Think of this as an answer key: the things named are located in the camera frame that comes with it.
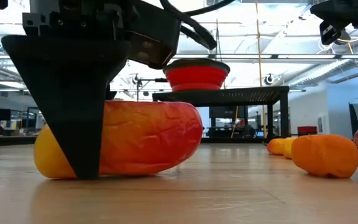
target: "black cable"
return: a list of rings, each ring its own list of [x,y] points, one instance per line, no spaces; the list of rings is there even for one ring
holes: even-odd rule
[[[188,16],[197,16],[197,15],[200,15],[200,14],[204,14],[204,13],[207,13],[207,12],[212,12],[212,11],[215,11],[217,9],[220,9],[224,6],[227,6],[228,4],[234,2],[235,0],[223,0],[221,2],[218,2],[216,4],[213,4],[212,6],[208,6],[208,7],[204,7],[202,9],[196,9],[196,10],[193,10],[193,11],[188,11],[188,12],[184,12],[186,15]]]
[[[218,49],[216,49],[215,59],[218,60],[218,51],[219,51],[219,56],[221,58],[221,62],[223,62],[222,50],[221,50],[221,38],[219,36],[218,19],[216,19],[216,42],[218,43]]]
[[[188,24],[192,28],[194,28],[195,32],[189,30],[186,27],[181,27],[181,31],[186,34],[188,37],[192,38],[197,43],[206,47],[209,50],[214,49],[217,46],[214,37],[206,30],[203,26],[201,26],[197,21],[192,19],[190,16],[186,15],[183,12],[180,12],[175,6],[172,6],[168,0],[160,0],[162,7],[168,11],[171,15],[179,19],[180,21]]]

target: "red bowl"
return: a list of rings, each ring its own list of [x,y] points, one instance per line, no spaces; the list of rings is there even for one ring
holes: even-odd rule
[[[163,72],[174,92],[219,90],[230,72],[230,67],[208,58],[189,58],[172,62]]]

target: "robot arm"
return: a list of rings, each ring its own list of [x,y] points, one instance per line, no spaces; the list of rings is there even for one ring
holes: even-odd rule
[[[180,12],[168,0],[160,0],[164,9],[141,0],[31,0],[31,13],[23,13],[23,27],[28,36],[128,40],[130,60],[162,69],[176,54],[179,32],[214,49],[217,43],[213,36],[190,16],[233,1]],[[0,0],[0,9],[6,7],[7,0]],[[195,31],[181,26],[182,22]]]
[[[324,45],[338,39],[350,40],[345,32],[349,24],[358,29],[358,0],[328,0],[314,5],[310,12],[323,20],[320,36]]]

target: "ceiling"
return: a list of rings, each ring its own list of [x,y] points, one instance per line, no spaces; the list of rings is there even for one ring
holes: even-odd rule
[[[160,6],[159,0],[145,0]],[[181,11],[189,11],[205,7],[206,0],[170,0]],[[198,45],[187,36],[181,34],[178,46],[178,55],[206,54],[257,54],[259,51],[257,39],[257,15],[254,1],[236,1],[218,11],[195,16],[201,25],[216,35],[219,31],[219,45],[214,51]],[[322,46],[319,41],[319,24],[321,20],[311,15],[308,1],[305,0],[261,0],[259,8],[260,50],[262,54],[348,54],[347,45]],[[12,0],[9,7],[0,11],[0,38],[8,34],[24,34],[21,26],[21,13],[29,11],[28,0]],[[351,26],[346,31],[354,38],[358,38],[358,30]],[[231,72],[226,80],[226,88],[259,86],[259,65],[247,62],[241,57],[234,60],[224,60]],[[0,61],[0,66],[16,72],[12,63]],[[293,78],[316,66],[314,62],[302,61],[292,63],[262,63],[261,74],[271,73],[280,75],[284,80]],[[129,90],[135,95],[135,85],[132,79],[135,75],[141,78],[161,78],[164,74],[160,70],[152,70],[145,65],[129,62],[127,66],[114,79],[112,90]],[[143,86],[142,91],[169,90],[167,83],[150,82]],[[119,97],[128,98],[128,94],[120,93]],[[151,96],[141,98],[150,100]]]

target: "metal frame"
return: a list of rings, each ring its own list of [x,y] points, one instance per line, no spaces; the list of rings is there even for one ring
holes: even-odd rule
[[[29,127],[30,110],[39,110],[39,108],[38,108],[38,107],[34,107],[34,106],[31,106],[31,107],[28,107],[28,108],[27,108],[27,114],[26,114],[26,116],[25,116],[25,127],[26,127],[26,128]],[[37,120],[38,114],[35,114],[34,117],[35,117],[35,120]]]
[[[0,146],[12,146],[12,145],[23,145],[23,144],[34,144],[36,136],[26,137],[0,137]]]
[[[167,83],[168,80],[166,78],[153,78],[153,79],[149,79],[149,78],[139,78],[137,77],[137,81],[136,81],[136,101],[139,102],[139,92],[141,90],[143,90],[143,88],[149,84],[150,82],[156,82],[156,83]]]
[[[273,139],[273,105],[280,101],[281,137],[290,137],[288,119],[288,86],[239,88],[228,90],[181,91],[154,93],[153,101],[183,101],[193,106],[267,105],[268,136],[255,139],[203,138],[201,143],[262,143]]]
[[[223,60],[233,59],[233,60],[251,60],[253,62],[259,61],[258,54],[219,54],[222,56]],[[208,58],[208,54],[176,54],[172,59],[181,59],[181,58]],[[0,55],[0,60],[9,60],[11,59],[9,55]],[[262,54],[261,55],[262,62],[265,60],[272,63],[279,63],[279,61],[304,61],[306,62],[326,62],[332,61],[335,62],[337,60],[351,59],[358,60],[358,54],[324,54],[324,55],[316,55],[316,54]]]
[[[130,44],[18,35],[2,43],[77,178],[98,178],[106,89]]]

